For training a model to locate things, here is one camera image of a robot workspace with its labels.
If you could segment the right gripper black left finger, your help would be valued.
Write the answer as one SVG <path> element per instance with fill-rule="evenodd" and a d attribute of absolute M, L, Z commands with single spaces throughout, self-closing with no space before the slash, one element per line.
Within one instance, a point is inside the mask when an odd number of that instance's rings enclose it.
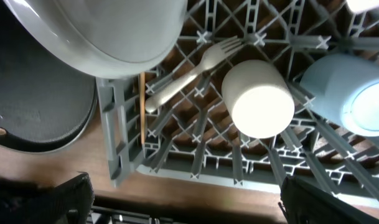
<path fill-rule="evenodd" d="M 94 199 L 85 172 L 56 187 L 0 178 L 0 223 L 86 223 Z"/>

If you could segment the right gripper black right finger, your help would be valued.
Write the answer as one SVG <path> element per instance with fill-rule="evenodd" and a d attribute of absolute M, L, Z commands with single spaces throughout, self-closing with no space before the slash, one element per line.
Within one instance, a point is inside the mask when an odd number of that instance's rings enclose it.
<path fill-rule="evenodd" d="M 379 219 L 297 177 L 283 180 L 278 205 L 288 224 L 379 224 Z"/>

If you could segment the white paper cup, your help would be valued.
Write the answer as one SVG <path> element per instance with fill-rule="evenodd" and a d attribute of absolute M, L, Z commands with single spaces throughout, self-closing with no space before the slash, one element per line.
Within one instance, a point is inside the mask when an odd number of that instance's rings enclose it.
<path fill-rule="evenodd" d="M 294 100 L 284 78 L 262 60 L 247 60 L 230 69 L 222 82 L 222 97 L 236 128 L 251 138 L 283 132 L 294 116 Z"/>

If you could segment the light blue cup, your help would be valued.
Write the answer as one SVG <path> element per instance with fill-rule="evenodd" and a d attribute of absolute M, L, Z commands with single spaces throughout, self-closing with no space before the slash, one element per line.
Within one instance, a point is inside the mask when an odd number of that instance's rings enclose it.
<path fill-rule="evenodd" d="M 347 54 L 314 62 L 300 86 L 315 98 L 311 110 L 361 136 L 379 136 L 379 65 Z"/>

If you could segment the white plastic fork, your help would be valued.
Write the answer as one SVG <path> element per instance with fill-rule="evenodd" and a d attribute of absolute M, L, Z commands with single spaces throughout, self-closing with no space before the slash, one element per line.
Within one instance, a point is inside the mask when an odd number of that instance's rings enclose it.
<path fill-rule="evenodd" d="M 153 94 L 145 101 L 145 110 L 152 113 L 167 103 L 174 95 L 194 81 L 202 72 L 216 67 L 219 63 L 241 50 L 245 44 L 237 37 L 230 37 L 209 47 L 200 60 L 200 63 L 185 75 L 173 80 L 162 90 Z"/>

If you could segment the wooden chopstick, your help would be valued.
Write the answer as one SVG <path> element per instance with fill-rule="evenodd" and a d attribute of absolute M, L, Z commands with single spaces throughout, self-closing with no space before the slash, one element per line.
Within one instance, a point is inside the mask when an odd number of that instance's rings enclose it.
<path fill-rule="evenodd" d="M 141 144 L 145 143 L 145 73 L 139 75 L 139 105 L 140 105 L 140 128 L 141 128 Z"/>

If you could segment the grey plate with food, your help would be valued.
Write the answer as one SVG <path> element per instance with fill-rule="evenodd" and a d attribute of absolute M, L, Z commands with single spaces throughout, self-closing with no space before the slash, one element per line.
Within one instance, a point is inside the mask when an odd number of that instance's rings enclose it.
<path fill-rule="evenodd" d="M 5 0 L 35 40 L 69 66 L 126 78 L 161 63 L 185 21 L 187 0 Z"/>

